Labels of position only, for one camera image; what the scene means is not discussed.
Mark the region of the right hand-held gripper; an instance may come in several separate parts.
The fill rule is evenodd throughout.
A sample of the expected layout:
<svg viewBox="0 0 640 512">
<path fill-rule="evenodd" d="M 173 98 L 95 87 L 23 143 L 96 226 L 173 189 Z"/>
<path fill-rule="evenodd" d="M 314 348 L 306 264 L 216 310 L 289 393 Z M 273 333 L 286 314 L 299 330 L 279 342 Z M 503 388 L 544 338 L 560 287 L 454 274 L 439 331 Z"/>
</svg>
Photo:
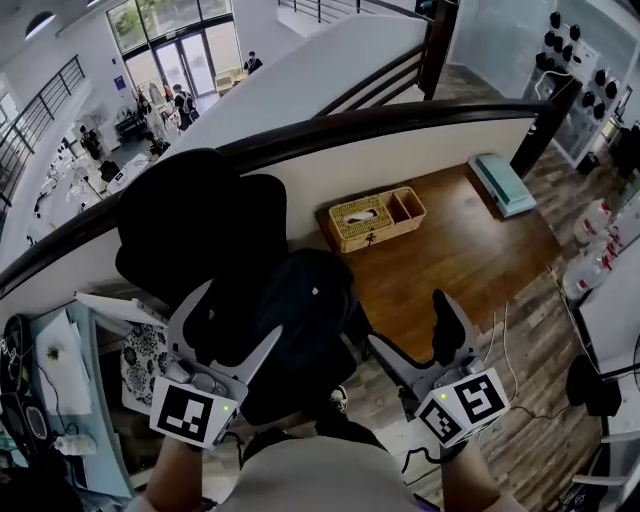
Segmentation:
<svg viewBox="0 0 640 512">
<path fill-rule="evenodd" d="M 441 289 L 434 290 L 432 300 L 433 360 L 440 366 L 457 361 L 437 378 L 430 379 L 431 364 L 411 359 L 383 335 L 369 334 L 367 344 L 396 384 L 415 388 L 415 397 L 403 405 L 407 420 L 450 449 L 483 431 L 510 405 L 496 370 L 475 354 L 479 333 L 464 310 Z"/>
</svg>

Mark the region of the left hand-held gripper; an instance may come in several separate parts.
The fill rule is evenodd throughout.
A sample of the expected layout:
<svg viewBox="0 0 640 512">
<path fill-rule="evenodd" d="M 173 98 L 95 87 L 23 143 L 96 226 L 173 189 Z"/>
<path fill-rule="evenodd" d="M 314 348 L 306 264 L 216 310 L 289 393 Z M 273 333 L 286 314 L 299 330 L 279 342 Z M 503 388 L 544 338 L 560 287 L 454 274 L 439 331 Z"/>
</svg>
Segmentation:
<svg viewBox="0 0 640 512">
<path fill-rule="evenodd" d="M 279 325 L 235 366 L 197 362 L 185 339 L 184 323 L 213 284 L 205 281 L 180 304 L 169 320 L 167 371 L 155 379 L 149 426 L 198 449 L 222 441 L 237 419 L 248 385 L 282 335 Z"/>
</svg>

